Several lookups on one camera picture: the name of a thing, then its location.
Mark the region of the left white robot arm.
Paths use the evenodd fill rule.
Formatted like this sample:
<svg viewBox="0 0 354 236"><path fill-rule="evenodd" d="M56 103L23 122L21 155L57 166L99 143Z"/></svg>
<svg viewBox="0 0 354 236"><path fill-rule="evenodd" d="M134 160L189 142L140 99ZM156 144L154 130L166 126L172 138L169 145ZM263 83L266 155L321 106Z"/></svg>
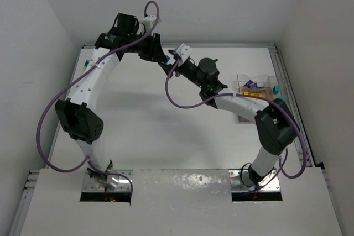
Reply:
<svg viewBox="0 0 354 236"><path fill-rule="evenodd" d="M94 44L85 77L70 90L66 100L58 100L55 111L60 124L88 158L91 171L103 175L112 167L101 140L103 120L96 114L97 101L110 73L125 53L135 53L151 62L168 62L160 35L152 32L158 21L156 15L135 16L118 14L112 28L100 34Z"/></svg>

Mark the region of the yellow duplo brick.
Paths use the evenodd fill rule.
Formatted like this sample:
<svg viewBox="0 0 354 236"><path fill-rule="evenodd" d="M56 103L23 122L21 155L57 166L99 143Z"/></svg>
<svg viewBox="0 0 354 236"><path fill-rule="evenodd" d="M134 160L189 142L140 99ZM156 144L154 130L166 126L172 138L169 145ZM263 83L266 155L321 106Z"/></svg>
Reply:
<svg viewBox="0 0 354 236"><path fill-rule="evenodd" d="M246 96L255 96L255 97L262 97L262 94L261 93L251 93L251 92L248 92L248 91L244 91L243 92L243 95L246 95Z"/></svg>

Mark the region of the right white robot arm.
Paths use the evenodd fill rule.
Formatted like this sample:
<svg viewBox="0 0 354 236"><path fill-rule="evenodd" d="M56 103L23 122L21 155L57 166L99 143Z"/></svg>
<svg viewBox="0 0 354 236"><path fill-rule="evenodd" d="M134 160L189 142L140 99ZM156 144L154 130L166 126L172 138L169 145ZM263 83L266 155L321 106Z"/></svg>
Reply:
<svg viewBox="0 0 354 236"><path fill-rule="evenodd" d="M271 172L283 151L295 140L304 139L287 104L282 99L244 95L228 88L218 76L216 60L203 58L198 64L187 53L171 51L175 62L159 63L167 79L181 75L196 85L201 104L237 114L256 125L261 148L248 167L248 184L257 186Z"/></svg>

